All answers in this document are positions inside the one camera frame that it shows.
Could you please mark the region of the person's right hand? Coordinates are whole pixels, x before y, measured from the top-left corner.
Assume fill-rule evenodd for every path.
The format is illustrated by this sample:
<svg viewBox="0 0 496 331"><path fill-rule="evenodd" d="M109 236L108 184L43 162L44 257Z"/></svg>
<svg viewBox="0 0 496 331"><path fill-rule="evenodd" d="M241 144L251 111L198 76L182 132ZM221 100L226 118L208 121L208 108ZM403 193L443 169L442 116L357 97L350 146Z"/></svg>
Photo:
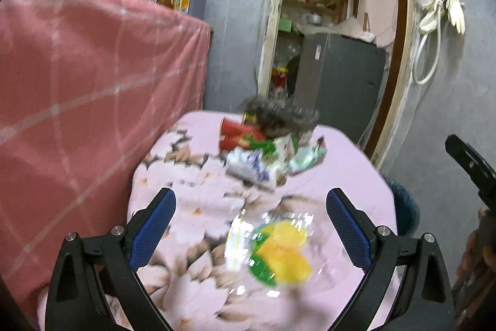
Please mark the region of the person's right hand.
<svg viewBox="0 0 496 331"><path fill-rule="evenodd" d="M485 245L481 251L478 250L479 231L475 229L467 238L466 249L461 257L461 262L457 268L457 278L460 279L464 274L477 264L479 260L492 270L496 269L495 252L488 245Z"/></svg>

